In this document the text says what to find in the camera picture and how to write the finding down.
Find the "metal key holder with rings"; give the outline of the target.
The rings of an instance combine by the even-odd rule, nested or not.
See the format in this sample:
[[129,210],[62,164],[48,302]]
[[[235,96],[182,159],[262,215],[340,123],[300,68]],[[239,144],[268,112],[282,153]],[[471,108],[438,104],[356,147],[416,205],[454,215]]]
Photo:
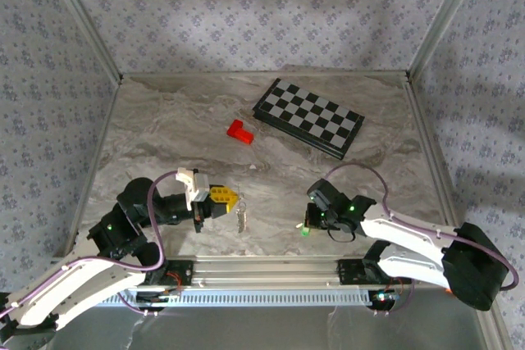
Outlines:
[[247,204],[245,201],[244,194],[239,192],[239,198],[236,205],[235,211],[237,217],[237,230],[239,234],[242,234],[247,227]]

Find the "red plastic block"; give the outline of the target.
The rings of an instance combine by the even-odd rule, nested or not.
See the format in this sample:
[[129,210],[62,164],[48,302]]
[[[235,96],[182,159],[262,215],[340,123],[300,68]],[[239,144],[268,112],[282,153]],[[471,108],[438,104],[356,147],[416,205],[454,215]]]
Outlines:
[[244,123],[241,120],[233,120],[226,134],[233,139],[242,143],[250,145],[253,142],[254,136],[252,133],[244,129]]

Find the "folded black grey chessboard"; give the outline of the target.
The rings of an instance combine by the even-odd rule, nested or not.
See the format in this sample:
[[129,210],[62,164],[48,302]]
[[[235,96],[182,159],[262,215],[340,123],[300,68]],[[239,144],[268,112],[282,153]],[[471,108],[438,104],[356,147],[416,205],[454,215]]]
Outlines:
[[253,116],[339,160],[364,122],[347,107],[281,79],[260,97]]

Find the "grey metal bench panel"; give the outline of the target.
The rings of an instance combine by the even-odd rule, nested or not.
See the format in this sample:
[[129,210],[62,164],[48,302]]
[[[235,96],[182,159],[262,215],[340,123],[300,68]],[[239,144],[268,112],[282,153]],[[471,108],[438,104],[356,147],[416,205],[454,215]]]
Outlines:
[[445,299],[389,316],[365,307],[173,308],[143,317],[97,307],[43,350],[513,350],[488,339],[475,312]]

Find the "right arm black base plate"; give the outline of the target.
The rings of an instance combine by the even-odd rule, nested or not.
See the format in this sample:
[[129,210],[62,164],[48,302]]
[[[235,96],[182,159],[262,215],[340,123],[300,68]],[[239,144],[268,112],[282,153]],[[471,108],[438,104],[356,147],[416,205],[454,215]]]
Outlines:
[[336,272],[342,285],[390,283],[390,277],[374,261],[340,259]]

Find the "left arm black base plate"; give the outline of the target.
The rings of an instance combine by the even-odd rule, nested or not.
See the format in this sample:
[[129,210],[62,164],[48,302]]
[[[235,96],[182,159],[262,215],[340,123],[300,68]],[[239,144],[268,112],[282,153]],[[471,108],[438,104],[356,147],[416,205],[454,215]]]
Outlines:
[[193,279],[194,262],[192,260],[166,260],[158,279],[160,285],[190,286]]

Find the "aluminium table side rail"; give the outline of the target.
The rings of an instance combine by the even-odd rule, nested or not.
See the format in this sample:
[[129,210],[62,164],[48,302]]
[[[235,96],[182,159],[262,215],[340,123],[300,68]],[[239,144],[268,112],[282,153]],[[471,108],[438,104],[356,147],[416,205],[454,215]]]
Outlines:
[[98,136],[98,141],[96,145],[96,149],[94,151],[94,157],[93,160],[90,163],[89,171],[87,173],[86,181],[84,182],[84,186],[82,188],[79,203],[77,205],[77,208],[75,210],[75,215],[71,224],[71,227],[69,229],[66,242],[61,247],[59,252],[57,253],[56,257],[64,257],[67,253],[69,253],[73,247],[75,246],[75,240],[77,237],[77,232],[79,230],[81,221],[84,217],[85,208],[87,205],[87,202],[89,200],[89,195],[91,193],[91,189],[93,186],[93,182],[98,170],[100,158],[102,155],[103,145],[104,141],[107,137],[107,131],[110,124],[110,121],[112,119],[112,113],[114,112],[114,108],[116,105],[116,100],[118,98],[119,91],[121,90],[122,81],[120,81],[114,90],[114,93],[112,95],[112,99],[110,101],[110,106],[107,110],[107,114],[104,118],[103,126],[101,129],[101,132]]
[[458,213],[454,204],[451,178],[441,147],[434,139],[433,128],[426,117],[418,91],[407,75],[403,75],[402,81],[436,191],[441,219],[447,225],[459,228],[465,219]]

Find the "aluminium corner post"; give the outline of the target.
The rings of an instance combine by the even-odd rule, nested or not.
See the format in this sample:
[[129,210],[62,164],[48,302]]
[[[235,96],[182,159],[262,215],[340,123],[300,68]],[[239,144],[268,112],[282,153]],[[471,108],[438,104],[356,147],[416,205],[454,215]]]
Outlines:
[[415,83],[420,78],[432,54],[452,22],[454,15],[463,4],[463,1],[464,0],[444,0],[438,8],[424,40],[407,70],[408,81],[410,83]]
[[97,31],[93,19],[90,17],[87,9],[81,0],[63,0],[67,9],[80,31],[84,35],[88,45],[94,51],[94,54],[100,62],[102,68],[106,71],[110,80],[119,85],[122,80],[121,72],[118,70],[110,51],[105,45],[101,35]]

